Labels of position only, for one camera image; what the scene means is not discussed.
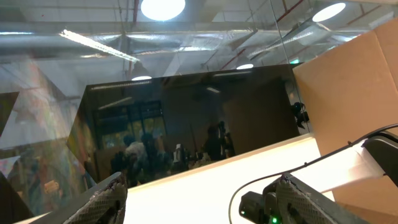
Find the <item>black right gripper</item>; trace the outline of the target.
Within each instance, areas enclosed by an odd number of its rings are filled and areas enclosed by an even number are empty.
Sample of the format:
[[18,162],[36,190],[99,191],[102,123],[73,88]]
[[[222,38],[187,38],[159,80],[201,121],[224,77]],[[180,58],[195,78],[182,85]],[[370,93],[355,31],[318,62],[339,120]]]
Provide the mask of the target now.
[[249,191],[241,197],[239,215],[256,224],[278,224],[280,213],[276,196],[277,184],[265,187],[261,194]]

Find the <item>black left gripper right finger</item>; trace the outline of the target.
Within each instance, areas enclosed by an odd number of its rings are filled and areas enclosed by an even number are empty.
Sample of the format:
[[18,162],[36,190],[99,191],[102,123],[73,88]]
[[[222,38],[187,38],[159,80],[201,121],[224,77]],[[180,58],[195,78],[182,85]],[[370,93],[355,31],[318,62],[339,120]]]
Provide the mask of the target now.
[[282,224],[368,224],[289,173],[276,185]]

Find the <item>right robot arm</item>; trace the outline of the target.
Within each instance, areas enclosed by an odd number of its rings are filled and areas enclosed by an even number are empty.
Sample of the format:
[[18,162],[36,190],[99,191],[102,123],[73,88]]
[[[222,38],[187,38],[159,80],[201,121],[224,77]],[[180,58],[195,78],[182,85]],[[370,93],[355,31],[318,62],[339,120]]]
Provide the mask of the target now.
[[[384,131],[370,134],[338,149],[360,146],[381,174],[397,184],[397,136]],[[319,159],[277,173],[277,179],[264,187],[261,194],[247,192],[241,197],[239,215],[252,223],[366,223],[292,175]]]

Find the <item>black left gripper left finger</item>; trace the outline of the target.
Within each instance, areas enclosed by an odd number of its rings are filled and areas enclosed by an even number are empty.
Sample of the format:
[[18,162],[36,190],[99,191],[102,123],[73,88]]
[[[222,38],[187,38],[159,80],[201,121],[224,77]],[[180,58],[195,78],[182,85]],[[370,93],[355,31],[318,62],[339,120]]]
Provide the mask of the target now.
[[72,200],[66,207],[48,213],[32,224],[123,224],[127,182],[116,172]]

